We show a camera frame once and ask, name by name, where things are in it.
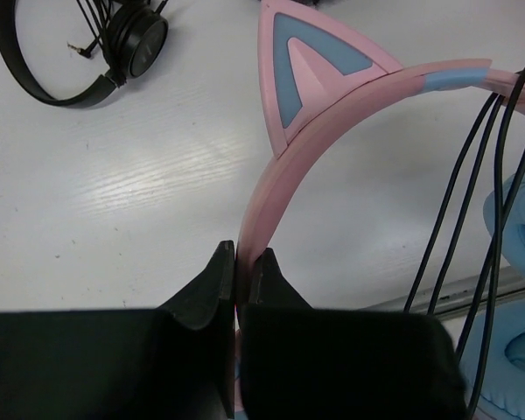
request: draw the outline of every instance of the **pink cat ear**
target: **pink cat ear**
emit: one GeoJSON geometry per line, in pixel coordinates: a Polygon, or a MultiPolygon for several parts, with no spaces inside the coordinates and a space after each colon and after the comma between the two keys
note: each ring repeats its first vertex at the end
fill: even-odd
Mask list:
{"type": "Polygon", "coordinates": [[[262,0],[258,38],[262,107],[277,158],[343,96],[403,69],[357,31],[291,0],[262,0]]]}

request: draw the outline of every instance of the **pink headband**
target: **pink headband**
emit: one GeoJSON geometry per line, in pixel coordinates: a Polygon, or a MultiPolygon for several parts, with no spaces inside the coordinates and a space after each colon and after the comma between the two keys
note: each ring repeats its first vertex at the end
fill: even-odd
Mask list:
{"type": "MultiPolygon", "coordinates": [[[[409,96],[475,86],[509,96],[517,76],[489,59],[404,68],[378,45],[312,8],[262,0],[259,81],[274,152],[243,217],[238,302],[305,174],[353,126],[409,96]]],[[[525,115],[525,88],[516,109],[525,115]]]]}

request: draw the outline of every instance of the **table top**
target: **table top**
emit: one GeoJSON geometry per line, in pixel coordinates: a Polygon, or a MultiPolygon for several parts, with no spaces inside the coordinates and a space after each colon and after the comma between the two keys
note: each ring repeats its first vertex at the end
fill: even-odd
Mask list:
{"type": "MultiPolygon", "coordinates": [[[[321,10],[405,66],[490,58],[525,64],[525,0],[345,0],[321,10]]],[[[219,241],[236,240],[271,151],[259,95],[256,0],[174,0],[154,67],[93,109],[51,108],[0,57],[0,310],[163,303],[198,274],[219,241]]],[[[20,45],[58,97],[106,65],[67,48],[90,34],[76,2],[20,0],[20,45]]],[[[313,305],[356,308],[408,292],[478,89],[433,93],[386,109],[344,135],[306,177],[271,243],[313,305]]],[[[506,175],[525,141],[512,123],[506,175]]],[[[486,157],[449,280],[480,271],[492,187],[486,157]]],[[[470,168],[472,160],[467,160],[470,168]]],[[[459,181],[463,192],[468,170],[459,181]]],[[[451,205],[454,221],[459,201],[451,205]]],[[[436,278],[452,224],[427,281],[436,278]]]]}

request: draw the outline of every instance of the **black headphones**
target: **black headphones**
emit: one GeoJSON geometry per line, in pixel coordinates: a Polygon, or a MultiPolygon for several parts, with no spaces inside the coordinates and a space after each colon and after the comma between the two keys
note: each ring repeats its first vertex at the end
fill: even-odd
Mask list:
{"type": "Polygon", "coordinates": [[[151,0],[92,0],[96,12],[91,9],[90,1],[86,2],[92,11],[93,22],[98,31],[95,32],[92,21],[78,2],[95,35],[94,43],[90,47],[101,47],[109,70],[81,94],[59,100],[50,96],[39,85],[25,63],[16,31],[17,0],[0,0],[0,53],[21,87],[40,102],[56,107],[93,106],[124,85],[128,78],[144,74],[164,46],[169,24],[160,16],[160,12],[167,4],[166,0],[156,10],[150,7],[151,0]],[[111,17],[113,1],[122,6],[111,17]]]}

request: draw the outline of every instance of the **blue inner ear panel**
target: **blue inner ear panel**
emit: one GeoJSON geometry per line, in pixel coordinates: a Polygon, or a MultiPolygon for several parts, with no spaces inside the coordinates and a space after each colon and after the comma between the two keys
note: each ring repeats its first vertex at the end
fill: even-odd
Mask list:
{"type": "Polygon", "coordinates": [[[288,41],[297,38],[335,66],[341,74],[354,74],[373,64],[367,56],[341,39],[311,24],[277,13],[274,17],[274,78],[282,127],[288,127],[302,108],[291,68],[288,41]]]}
{"type": "Polygon", "coordinates": [[[455,68],[426,74],[421,94],[452,88],[478,86],[488,76],[488,67],[455,68]]]}

